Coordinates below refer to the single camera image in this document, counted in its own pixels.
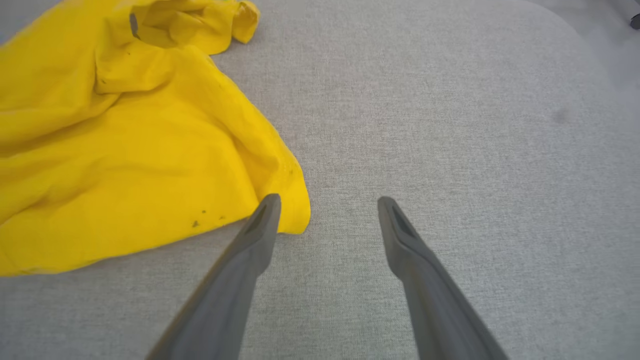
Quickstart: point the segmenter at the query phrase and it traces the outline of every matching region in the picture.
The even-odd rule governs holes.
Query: dark spot on fabric
[[[560,110],[557,110],[553,114],[553,119],[556,124],[565,124],[571,120],[572,111],[571,108],[563,106]]]

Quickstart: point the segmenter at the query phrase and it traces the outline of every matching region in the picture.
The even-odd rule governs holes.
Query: gray fabric surface
[[[312,217],[278,237],[243,358],[417,356],[380,195],[513,359],[637,358],[639,122],[566,23],[516,1],[256,3],[253,41],[214,60],[298,157]],[[238,229],[0,279],[0,358],[143,357]]]

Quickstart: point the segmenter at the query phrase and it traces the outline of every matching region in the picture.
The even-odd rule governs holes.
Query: crumpled fabric
[[[234,0],[67,0],[0,50],[0,275],[63,272],[310,205],[277,131],[208,56],[247,43]]]

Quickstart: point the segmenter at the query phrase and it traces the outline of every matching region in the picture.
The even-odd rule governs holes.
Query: textured fabric
[[[394,197],[513,359],[632,359],[639,130],[559,17],[489,0],[257,1],[217,66],[305,171],[245,359],[414,358],[376,212]],[[239,229],[0,279],[0,357],[136,359]]]
[[[300,165],[207,57],[248,42],[259,15],[248,1],[66,1],[0,49],[0,275],[182,240],[269,193],[278,230],[304,231]]]

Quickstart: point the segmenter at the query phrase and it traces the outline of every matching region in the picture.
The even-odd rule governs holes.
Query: yellow towel
[[[234,0],[66,0],[0,50],[0,275],[158,247],[282,197],[302,233],[302,170],[208,54],[246,43]]]

